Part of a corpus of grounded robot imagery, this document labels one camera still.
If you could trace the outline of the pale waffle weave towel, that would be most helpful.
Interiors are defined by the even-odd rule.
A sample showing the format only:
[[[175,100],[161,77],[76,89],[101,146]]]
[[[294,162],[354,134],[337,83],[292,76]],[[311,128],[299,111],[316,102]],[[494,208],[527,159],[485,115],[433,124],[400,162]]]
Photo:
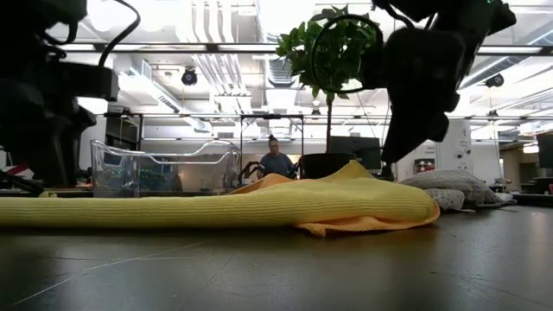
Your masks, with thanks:
[[[401,184],[424,190],[443,211],[473,211],[517,204],[511,194],[496,194],[484,181],[465,170],[422,172]]]

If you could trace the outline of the black computer monitor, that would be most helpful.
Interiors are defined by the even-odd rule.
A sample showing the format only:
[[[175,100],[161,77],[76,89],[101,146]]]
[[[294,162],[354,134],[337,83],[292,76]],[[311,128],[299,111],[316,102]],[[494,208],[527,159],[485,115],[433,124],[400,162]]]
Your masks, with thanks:
[[[553,168],[553,134],[539,134],[536,139],[540,167]]]
[[[366,169],[381,169],[380,141],[376,137],[331,136],[329,148],[332,153],[354,155]]]

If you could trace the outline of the clear plastic bin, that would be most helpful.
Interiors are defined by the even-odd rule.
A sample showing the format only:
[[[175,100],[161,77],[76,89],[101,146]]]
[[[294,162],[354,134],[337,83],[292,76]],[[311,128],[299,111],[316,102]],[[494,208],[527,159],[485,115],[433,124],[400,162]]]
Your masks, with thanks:
[[[149,153],[91,145],[92,189],[98,198],[208,196],[238,187],[240,149],[227,141],[190,153]]]

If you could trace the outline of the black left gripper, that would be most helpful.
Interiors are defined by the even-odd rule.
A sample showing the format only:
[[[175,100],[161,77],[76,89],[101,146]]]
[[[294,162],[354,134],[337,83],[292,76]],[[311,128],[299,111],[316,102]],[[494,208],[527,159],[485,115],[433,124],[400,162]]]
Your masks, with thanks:
[[[0,146],[41,147],[41,178],[48,187],[76,185],[81,133],[97,124],[61,86],[57,65],[66,57],[45,45],[0,63]]]

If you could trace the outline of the black table mat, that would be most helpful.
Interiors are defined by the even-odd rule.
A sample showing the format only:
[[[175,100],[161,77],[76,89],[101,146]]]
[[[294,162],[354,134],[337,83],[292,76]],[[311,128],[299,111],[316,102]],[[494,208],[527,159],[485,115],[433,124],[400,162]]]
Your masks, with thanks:
[[[553,311],[553,209],[397,232],[0,231],[0,311]]]

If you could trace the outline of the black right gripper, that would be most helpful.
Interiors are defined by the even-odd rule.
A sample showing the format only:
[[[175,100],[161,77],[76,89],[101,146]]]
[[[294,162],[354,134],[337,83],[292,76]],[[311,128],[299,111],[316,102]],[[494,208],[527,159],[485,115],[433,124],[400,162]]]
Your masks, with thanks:
[[[458,105],[464,52],[465,44],[455,33],[402,28],[389,36],[384,65],[392,105],[382,151],[385,163],[398,162],[427,140],[443,141],[449,120],[442,112]],[[429,111],[415,109],[417,105]],[[434,121],[432,111],[441,113]]]

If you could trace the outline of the red white wall box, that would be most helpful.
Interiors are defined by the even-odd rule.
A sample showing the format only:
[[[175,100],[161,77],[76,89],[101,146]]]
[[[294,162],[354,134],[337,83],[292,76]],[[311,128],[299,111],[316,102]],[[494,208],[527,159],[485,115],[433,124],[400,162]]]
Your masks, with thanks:
[[[414,161],[413,173],[419,174],[422,172],[428,172],[435,169],[435,159],[434,158],[420,158]]]

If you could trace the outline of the yellow microfiber towel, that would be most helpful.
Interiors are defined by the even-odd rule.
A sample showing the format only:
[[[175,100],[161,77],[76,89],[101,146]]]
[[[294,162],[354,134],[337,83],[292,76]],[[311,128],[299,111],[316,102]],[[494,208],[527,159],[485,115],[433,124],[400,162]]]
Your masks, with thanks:
[[[335,174],[375,178],[357,162],[349,162],[332,175]],[[38,198],[0,197],[0,226],[117,229],[293,226],[293,218],[284,212],[282,203],[271,199],[266,206],[255,194],[140,199],[65,199],[47,194]]]

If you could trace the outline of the green potted plant black pot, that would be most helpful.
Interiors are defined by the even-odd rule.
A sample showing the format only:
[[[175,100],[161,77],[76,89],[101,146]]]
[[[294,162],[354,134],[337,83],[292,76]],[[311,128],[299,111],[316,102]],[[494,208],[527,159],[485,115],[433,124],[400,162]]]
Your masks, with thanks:
[[[347,6],[324,9],[281,35],[276,54],[289,65],[290,75],[310,87],[314,98],[321,92],[326,98],[326,151],[302,157],[303,179],[327,177],[354,159],[354,155],[330,151],[333,103],[350,93],[343,89],[350,80],[362,80],[362,58],[383,43],[379,25],[368,15],[351,14]]]

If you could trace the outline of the person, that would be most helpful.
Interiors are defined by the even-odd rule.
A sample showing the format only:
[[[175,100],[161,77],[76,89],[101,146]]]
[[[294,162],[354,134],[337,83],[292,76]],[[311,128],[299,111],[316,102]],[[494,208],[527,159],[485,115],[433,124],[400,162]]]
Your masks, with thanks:
[[[258,179],[264,178],[266,175],[277,174],[290,178],[292,171],[296,170],[295,164],[290,158],[282,153],[279,149],[279,142],[273,136],[269,136],[268,141],[270,151],[264,155],[260,162],[260,169],[257,172]]]

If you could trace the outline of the white pillar machine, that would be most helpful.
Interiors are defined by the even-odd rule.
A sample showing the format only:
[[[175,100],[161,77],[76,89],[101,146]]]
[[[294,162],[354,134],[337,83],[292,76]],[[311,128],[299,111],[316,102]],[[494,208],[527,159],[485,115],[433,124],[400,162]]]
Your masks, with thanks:
[[[436,168],[474,171],[472,139],[468,120],[451,120],[446,136],[436,143]]]

